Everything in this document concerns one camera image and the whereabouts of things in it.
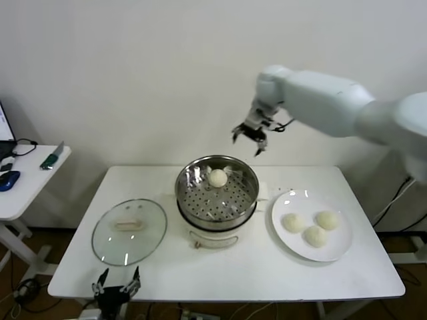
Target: laptop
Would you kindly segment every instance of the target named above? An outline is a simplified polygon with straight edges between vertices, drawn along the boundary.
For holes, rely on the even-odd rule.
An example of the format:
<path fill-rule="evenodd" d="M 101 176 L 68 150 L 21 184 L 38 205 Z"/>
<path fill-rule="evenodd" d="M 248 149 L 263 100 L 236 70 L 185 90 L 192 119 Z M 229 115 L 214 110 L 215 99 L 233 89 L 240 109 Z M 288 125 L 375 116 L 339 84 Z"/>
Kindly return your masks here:
<path fill-rule="evenodd" d="M 0 101 L 0 161 L 11 155 L 17 142 Z"/>

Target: table leg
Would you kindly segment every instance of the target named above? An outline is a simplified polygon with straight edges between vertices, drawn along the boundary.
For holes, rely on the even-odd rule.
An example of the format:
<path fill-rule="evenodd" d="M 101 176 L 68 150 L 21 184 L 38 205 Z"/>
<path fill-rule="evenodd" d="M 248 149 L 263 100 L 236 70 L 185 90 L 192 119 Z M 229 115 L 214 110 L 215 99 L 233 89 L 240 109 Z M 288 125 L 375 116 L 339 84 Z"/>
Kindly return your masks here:
<path fill-rule="evenodd" d="M 20 220 L 14 220 L 9 223 L 12 227 L 19 232 L 18 238 L 22 240 L 24 237 L 30 238 L 33 233 L 22 223 Z M 6 266 L 11 257 L 11 251 L 7 250 L 3 258 L 0 260 L 0 271 Z"/>
<path fill-rule="evenodd" d="M 119 311 L 119 319 L 126 319 L 127 305 L 128 305 L 127 303 L 124 303 L 123 305 L 121 305 L 120 311 Z"/>
<path fill-rule="evenodd" d="M 425 244 L 420 237 L 411 237 L 411 241 L 417 248 L 417 251 L 408 253 L 389 253 L 388 256 L 392 260 L 393 264 L 427 264 L 427 244 Z"/>
<path fill-rule="evenodd" d="M 324 313 L 323 304 L 321 302 L 317 303 L 317 307 L 321 320 L 344 320 L 353 313 L 361 310 L 361 308 L 365 307 L 370 302 L 372 302 L 372 300 L 346 301 L 327 314 Z"/>
<path fill-rule="evenodd" d="M 82 299 L 82 298 L 75 298 L 74 300 L 76 300 L 78 303 L 80 303 L 81 305 L 85 305 L 86 303 L 89 302 L 89 300 L 86 299 Z"/>
<path fill-rule="evenodd" d="M 26 236 L 27 238 L 31 238 L 33 236 L 31 230 L 28 229 L 27 226 L 24 225 L 19 219 L 10 221 L 8 222 L 8 224 L 10 224 L 19 233 L 24 234 L 24 236 Z"/>
<path fill-rule="evenodd" d="M 53 275 L 57 265 L 52 265 L 44 262 L 49 254 L 51 247 L 48 245 L 42 246 L 38 254 L 35 254 L 22 240 L 15 236 L 5 225 L 0 224 L 0 242 L 16 254 L 20 259 L 29 265 L 24 279 L 33 278 L 37 274 Z"/>
<path fill-rule="evenodd" d="M 83 310 L 78 318 L 67 320 L 101 320 L 101 311 L 99 309 Z"/>

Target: floor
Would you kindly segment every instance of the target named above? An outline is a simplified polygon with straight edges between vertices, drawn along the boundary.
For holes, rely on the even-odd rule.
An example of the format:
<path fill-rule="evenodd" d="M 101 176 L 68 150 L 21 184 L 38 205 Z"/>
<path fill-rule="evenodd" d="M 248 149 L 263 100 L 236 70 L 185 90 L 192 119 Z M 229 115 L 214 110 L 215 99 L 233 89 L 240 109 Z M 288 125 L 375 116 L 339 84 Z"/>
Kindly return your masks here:
<path fill-rule="evenodd" d="M 58 263 L 64 254 L 68 243 L 73 237 L 71 231 L 35 231 L 30 239 L 25 242 L 34 251 L 44 244 L 53 244 L 53 251 L 48 257 L 48 262 Z M 405 238 L 387 238 L 383 244 L 388 252 L 410 252 L 413 250 L 411 244 Z M 6 252 L 0 245 L 0 257 Z M 13 259 L 13 284 L 17 285 L 20 278 L 26 270 L 26 265 L 17 257 Z M 11 292 L 11 261 L 0 272 L 0 301 Z M 406 285 L 405 296 L 399 299 L 389 299 L 385 301 L 375 301 L 348 320 L 425 320 L 427 319 L 427 307 L 424 306 L 427 298 L 427 268 L 425 265 L 405 265 L 399 269 L 401 277 Z M 49 281 L 49 277 L 40 277 L 40 283 Z M 39 296 L 28 304 L 27 308 L 33 311 L 44 309 L 56 303 L 57 299 L 50 297 L 46 292 L 46 287 L 42 288 Z M 13 319 L 11 315 L 3 318 L 8 310 L 12 308 L 14 302 L 11 297 L 0 302 L 0 319 Z M 326 303 L 325 308 L 329 310 L 337 303 Z M 148 320 L 145 314 L 150 308 L 149 320 L 176 320 L 181 313 L 180 308 L 190 309 L 193 312 L 209 313 L 218 315 L 221 319 L 232 317 L 233 320 L 246 320 L 254 311 L 259 308 L 265 309 L 256 313 L 251 320 L 268 319 L 298 319 L 312 320 L 317 319 L 316 307 L 314 303 L 275 303 L 266 305 L 263 303 L 252 303 L 246 307 L 241 303 L 131 303 L 127 312 L 127 319 L 130 320 Z M 19 320 L 62 320 L 77 318 L 81 312 L 81 305 L 74 300 L 61 301 L 54 308 L 43 313 L 29 313 L 21 310 Z"/>

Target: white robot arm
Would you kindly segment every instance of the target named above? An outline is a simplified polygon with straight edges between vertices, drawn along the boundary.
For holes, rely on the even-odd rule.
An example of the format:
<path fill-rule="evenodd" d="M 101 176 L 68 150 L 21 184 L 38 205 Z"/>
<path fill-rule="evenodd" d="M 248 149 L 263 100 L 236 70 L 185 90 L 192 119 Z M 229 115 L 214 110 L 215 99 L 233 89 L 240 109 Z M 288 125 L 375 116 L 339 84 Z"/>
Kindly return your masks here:
<path fill-rule="evenodd" d="M 390 146 L 403 155 L 411 176 L 427 182 L 427 93 L 380 102 L 355 81 L 273 65 L 258 75 L 252 107 L 233 130 L 234 141 L 243 133 L 258 144 L 259 155 L 267 146 L 263 129 L 284 130 L 273 120 L 280 108 L 330 136 Z"/>

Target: small white table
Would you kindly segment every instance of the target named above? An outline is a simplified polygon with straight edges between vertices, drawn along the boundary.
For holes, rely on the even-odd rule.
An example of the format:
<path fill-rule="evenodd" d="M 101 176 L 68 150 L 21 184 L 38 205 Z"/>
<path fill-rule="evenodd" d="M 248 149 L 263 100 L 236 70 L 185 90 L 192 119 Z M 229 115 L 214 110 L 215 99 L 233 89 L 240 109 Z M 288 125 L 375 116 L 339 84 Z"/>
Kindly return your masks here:
<path fill-rule="evenodd" d="M 32 147 L 32 145 L 18 145 L 15 148 L 15 152 L 22 154 Z M 40 170 L 40 164 L 49 154 L 54 152 L 56 147 L 52 145 L 38 145 L 28 155 L 17 157 L 12 170 L 20 171 L 21 176 L 12 189 L 0 192 L 0 242 L 29 264 L 29 268 L 23 279 L 31 278 L 36 274 L 52 275 L 56 270 L 57 265 L 44 262 L 44 259 L 50 252 L 51 246 L 43 246 L 38 254 L 30 250 L 22 242 L 22 238 L 30 237 L 31 232 L 22 222 L 17 220 L 71 153 L 69 147 L 64 147 L 62 154 L 59 156 L 52 170 Z M 19 236 L 15 236 L 10 232 L 5 226 L 6 223 L 14 226 L 20 232 Z M 10 251 L 0 261 L 0 270 L 9 260 Z"/>

